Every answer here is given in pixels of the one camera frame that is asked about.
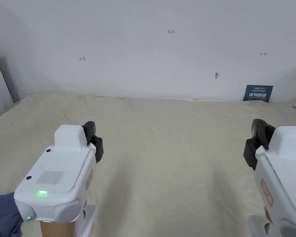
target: orange sticker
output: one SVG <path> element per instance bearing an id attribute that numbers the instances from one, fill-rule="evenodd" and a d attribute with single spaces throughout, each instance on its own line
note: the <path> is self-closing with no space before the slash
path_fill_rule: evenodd
<path id="1" fill-rule="evenodd" d="M 93 169 L 91 170 L 90 175 L 89 175 L 89 177 L 88 177 L 88 180 L 87 180 L 87 182 L 85 183 L 85 190 L 88 190 L 88 187 L 89 187 L 89 185 L 90 185 L 90 183 L 91 183 L 92 177 L 93 177 Z"/>
<path id="2" fill-rule="evenodd" d="M 269 189 L 267 188 L 267 186 L 266 186 L 266 184 L 265 184 L 265 182 L 264 182 L 263 179 L 261 180 L 261 187 L 262 187 L 262 190 L 264 192 L 264 195 L 265 195 L 265 197 L 266 197 L 266 199 L 269 202 L 269 205 L 271 207 L 273 205 L 273 201 L 274 200 L 273 200 L 272 195 L 269 192 Z"/>

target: wrinkled fabric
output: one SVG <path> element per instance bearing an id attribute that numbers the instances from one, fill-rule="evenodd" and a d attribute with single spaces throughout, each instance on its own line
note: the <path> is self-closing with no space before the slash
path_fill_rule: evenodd
<path id="1" fill-rule="evenodd" d="M 253 119 L 296 125 L 292 104 L 35 93 L 0 117 L 0 194 L 14 192 L 61 124 L 96 124 L 104 155 L 88 188 L 92 237 L 250 236 L 264 214 L 243 158 Z M 24 237 L 42 236 L 39 222 Z"/>
<path id="2" fill-rule="evenodd" d="M 20 237 L 23 219 L 15 204 L 14 193 L 0 195 L 0 237 Z"/>

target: speaker grille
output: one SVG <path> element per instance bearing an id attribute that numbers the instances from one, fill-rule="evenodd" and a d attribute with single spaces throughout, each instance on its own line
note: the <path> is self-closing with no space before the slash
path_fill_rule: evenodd
<path id="1" fill-rule="evenodd" d="M 36 183 L 58 185 L 64 173 L 64 171 L 44 170 Z"/>

